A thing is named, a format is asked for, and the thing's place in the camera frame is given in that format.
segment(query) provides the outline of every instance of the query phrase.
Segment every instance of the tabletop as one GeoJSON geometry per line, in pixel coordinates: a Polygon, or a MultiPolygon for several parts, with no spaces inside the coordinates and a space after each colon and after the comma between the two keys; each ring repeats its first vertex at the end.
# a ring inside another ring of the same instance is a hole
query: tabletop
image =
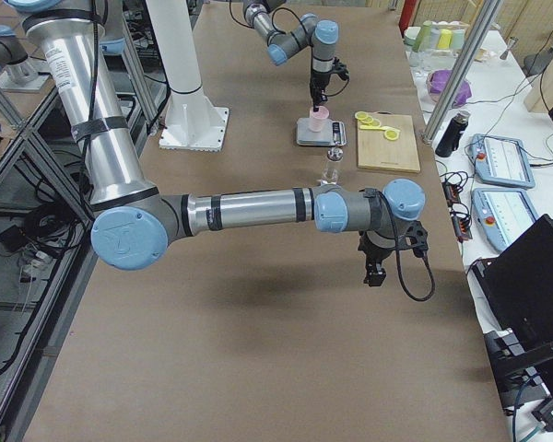
{"type": "MultiPolygon", "coordinates": [[[[419,174],[357,168],[355,111],[409,114],[424,127],[396,16],[312,12],[339,23],[351,75],[328,102],[348,128],[340,184],[404,177],[423,187],[435,297],[409,300],[394,259],[383,287],[368,288],[358,235],[309,223],[207,232],[135,273],[100,262],[25,440],[507,440],[429,147],[418,141],[419,174]]],[[[285,12],[277,23],[296,26],[285,12]]],[[[220,3],[204,5],[194,36],[205,92],[230,109],[223,150],[168,151],[151,138],[146,175],[163,193],[315,185],[325,152],[294,138],[311,105],[309,52],[272,66],[220,3]]],[[[426,294],[421,261],[402,258],[407,284],[426,294]]]]}

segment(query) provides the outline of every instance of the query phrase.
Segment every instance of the metal pole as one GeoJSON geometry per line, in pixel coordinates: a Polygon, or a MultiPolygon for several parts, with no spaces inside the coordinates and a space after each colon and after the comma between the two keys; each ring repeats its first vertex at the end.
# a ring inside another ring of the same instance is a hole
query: metal pole
{"type": "Polygon", "coordinates": [[[483,3],[479,15],[473,24],[473,28],[471,28],[471,32],[465,41],[465,46],[454,64],[446,87],[441,93],[439,102],[430,115],[426,130],[422,135],[424,143],[431,144],[436,133],[439,131],[446,112],[452,107],[459,87],[465,80],[465,76],[469,72],[469,67],[471,67],[471,63],[473,63],[481,43],[486,38],[491,24],[498,15],[502,2],[503,0],[486,0],[483,3]]]}
{"type": "Polygon", "coordinates": [[[151,97],[149,87],[147,87],[146,78],[144,77],[144,70],[139,62],[139,56],[135,50],[133,41],[131,40],[131,33],[127,27],[127,22],[124,18],[121,20],[123,22],[123,35],[125,38],[125,47],[123,50],[123,62],[127,68],[127,73],[131,79],[131,84],[141,104],[141,108],[144,111],[146,120],[148,124],[151,124],[151,133],[158,131],[158,122],[154,122],[156,118],[156,105],[154,104],[154,99],[151,97]]]}
{"type": "Polygon", "coordinates": [[[5,93],[0,88],[0,113],[4,115],[4,118],[8,121],[8,124],[13,129],[20,130],[24,125],[24,120],[12,101],[8,99],[5,93]]]}

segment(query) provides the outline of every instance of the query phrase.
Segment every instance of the white table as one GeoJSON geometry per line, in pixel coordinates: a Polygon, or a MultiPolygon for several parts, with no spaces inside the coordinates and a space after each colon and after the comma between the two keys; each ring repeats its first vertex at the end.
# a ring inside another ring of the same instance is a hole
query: white table
{"type": "MultiPolygon", "coordinates": [[[[550,158],[546,147],[546,140],[553,151],[553,122],[547,114],[530,113],[524,106],[524,98],[531,90],[528,86],[528,81],[517,64],[516,60],[510,53],[506,60],[499,58],[500,54],[505,50],[506,44],[501,35],[492,30],[488,33],[482,48],[496,53],[495,57],[487,59],[485,62],[473,62],[471,69],[467,75],[467,80],[471,83],[473,97],[469,101],[479,100],[496,100],[513,94],[517,88],[522,90],[513,99],[508,98],[498,103],[478,103],[467,104],[460,110],[467,110],[471,113],[468,127],[463,134],[459,149],[448,158],[437,157],[449,171],[463,170],[469,175],[473,174],[473,165],[465,153],[465,146],[471,143],[473,134],[485,134],[488,130],[499,121],[489,134],[507,136],[521,139],[524,143],[524,148],[530,154],[537,157],[550,158]],[[506,106],[508,109],[500,117],[506,106]]],[[[441,66],[441,61],[435,66],[435,62],[430,62],[432,70],[436,68],[444,68],[441,66]]],[[[430,113],[434,108],[434,101],[430,98],[426,89],[426,77],[429,72],[425,72],[421,68],[413,68],[412,76],[414,83],[418,88],[418,98],[422,108],[424,119],[428,122],[430,113]]],[[[444,130],[446,129],[449,120],[458,112],[458,110],[450,110],[445,118],[439,133],[435,137],[431,148],[436,148],[444,130]]],[[[529,158],[531,164],[542,163],[543,161],[529,158]]],[[[446,170],[442,164],[438,164],[439,173],[442,174],[446,170]]],[[[553,218],[553,167],[549,168],[533,168],[536,186],[527,191],[531,198],[533,206],[539,215],[549,214],[553,218]]],[[[471,190],[476,187],[493,187],[488,184],[483,184],[476,180],[473,183],[471,180],[465,186],[465,190],[460,194],[461,200],[466,203],[469,208],[471,206],[471,190]]],[[[469,265],[478,258],[491,258],[498,253],[490,246],[486,240],[485,234],[481,230],[477,221],[473,221],[471,226],[473,239],[464,242],[462,248],[463,265],[468,269],[469,265]]],[[[476,278],[472,273],[468,275],[471,294],[476,303],[477,317],[479,324],[484,333],[492,330],[499,330],[500,326],[494,318],[488,302],[486,301],[481,288],[479,287],[476,278]]],[[[516,418],[517,440],[522,439],[536,426],[535,418],[530,414],[539,401],[529,402],[519,410],[516,418]]],[[[539,433],[532,439],[535,442],[553,442],[553,433],[539,433]]]]}

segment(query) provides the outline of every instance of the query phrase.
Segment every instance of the plastic bottle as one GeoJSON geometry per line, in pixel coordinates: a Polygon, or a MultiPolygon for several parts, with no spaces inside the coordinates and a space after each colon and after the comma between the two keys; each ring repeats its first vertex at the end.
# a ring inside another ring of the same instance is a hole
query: plastic bottle
{"type": "Polygon", "coordinates": [[[451,45],[451,37],[453,32],[450,29],[441,29],[441,37],[439,38],[438,49],[446,50],[451,45]]]}
{"type": "Polygon", "coordinates": [[[330,147],[326,154],[324,171],[322,172],[321,184],[336,184],[340,177],[340,166],[344,152],[340,147],[330,147]]]}
{"type": "Polygon", "coordinates": [[[451,49],[459,50],[463,49],[465,44],[465,30],[464,29],[455,29],[453,31],[453,36],[451,37],[451,49]]]}
{"type": "Polygon", "coordinates": [[[416,36],[416,41],[414,42],[414,45],[412,46],[412,51],[419,52],[420,51],[420,45],[424,41],[426,37],[430,35],[430,30],[432,29],[432,22],[430,20],[426,20],[424,23],[422,23],[422,26],[420,28],[420,32],[416,36]]]}

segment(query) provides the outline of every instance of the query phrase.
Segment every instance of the black band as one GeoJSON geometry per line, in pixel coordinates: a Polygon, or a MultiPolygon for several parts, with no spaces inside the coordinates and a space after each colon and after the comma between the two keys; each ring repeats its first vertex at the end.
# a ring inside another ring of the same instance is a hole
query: black band
{"type": "Polygon", "coordinates": [[[276,29],[271,29],[270,32],[268,32],[268,35],[266,35],[266,46],[270,46],[272,44],[273,38],[277,35],[283,35],[283,32],[276,29]]]}
{"type": "Polygon", "coordinates": [[[290,32],[289,35],[293,37],[293,40],[297,43],[297,47],[299,48],[300,51],[302,51],[303,48],[301,47],[301,43],[299,40],[297,40],[297,37],[295,37],[295,34],[293,32],[290,32]]]}
{"type": "Polygon", "coordinates": [[[178,238],[178,232],[181,230],[181,219],[178,217],[178,214],[174,210],[174,207],[172,207],[172,204],[168,203],[165,199],[160,198],[163,203],[165,203],[170,210],[172,210],[172,213],[174,214],[174,219],[176,219],[176,238],[178,238]]]}
{"type": "Polygon", "coordinates": [[[8,64],[9,66],[17,65],[17,64],[19,64],[19,63],[24,62],[24,61],[27,60],[28,58],[29,58],[29,55],[25,53],[25,54],[24,54],[22,57],[20,57],[18,60],[13,60],[12,62],[6,63],[6,64],[8,64]]]}
{"type": "Polygon", "coordinates": [[[183,195],[181,199],[181,220],[184,235],[191,237],[193,231],[191,230],[191,223],[188,221],[188,195],[183,195]]]}
{"type": "Polygon", "coordinates": [[[211,208],[206,211],[206,224],[209,230],[218,231],[223,229],[221,223],[221,195],[211,197],[211,208]]]}
{"type": "Polygon", "coordinates": [[[72,126],[72,138],[78,143],[89,135],[102,134],[112,129],[129,129],[125,117],[107,117],[89,122],[80,122],[72,126]]]}
{"type": "Polygon", "coordinates": [[[328,58],[327,60],[323,60],[321,58],[316,57],[315,55],[312,55],[313,60],[317,60],[318,62],[327,63],[327,62],[334,62],[333,58],[328,58]]]}
{"type": "Polygon", "coordinates": [[[305,196],[303,195],[303,189],[300,187],[293,188],[293,194],[295,195],[295,221],[302,223],[307,220],[307,214],[305,212],[305,196]]]}
{"type": "Polygon", "coordinates": [[[92,211],[100,212],[101,210],[107,210],[119,205],[127,205],[130,203],[134,203],[135,201],[145,200],[146,198],[157,194],[159,194],[158,188],[155,186],[150,187],[149,189],[145,189],[141,192],[131,193],[130,195],[125,195],[120,198],[115,198],[114,200],[105,201],[104,203],[93,204],[92,211]]]}
{"type": "Polygon", "coordinates": [[[313,198],[313,189],[310,187],[310,198],[312,200],[312,221],[315,219],[315,213],[313,212],[313,204],[315,203],[315,200],[313,198]]]}
{"type": "Polygon", "coordinates": [[[363,192],[363,197],[369,200],[369,209],[371,211],[371,221],[369,230],[377,230],[381,228],[382,204],[381,197],[376,189],[367,188],[363,192]]]}
{"type": "Polygon", "coordinates": [[[22,28],[27,32],[33,26],[39,25],[43,21],[62,20],[66,18],[79,18],[90,22],[96,21],[97,24],[102,25],[102,18],[100,18],[98,14],[92,14],[90,11],[84,11],[82,9],[47,9],[46,11],[38,12],[26,18],[22,22],[22,28]]]}
{"type": "Polygon", "coordinates": [[[172,89],[172,87],[170,85],[168,85],[168,87],[170,88],[170,90],[172,92],[174,92],[175,94],[179,94],[179,95],[191,95],[191,94],[194,94],[197,90],[199,90],[201,87],[203,87],[203,83],[201,83],[199,85],[199,87],[197,87],[196,89],[193,89],[193,90],[189,90],[188,92],[181,92],[180,90],[176,90],[176,89],[172,89]]]}

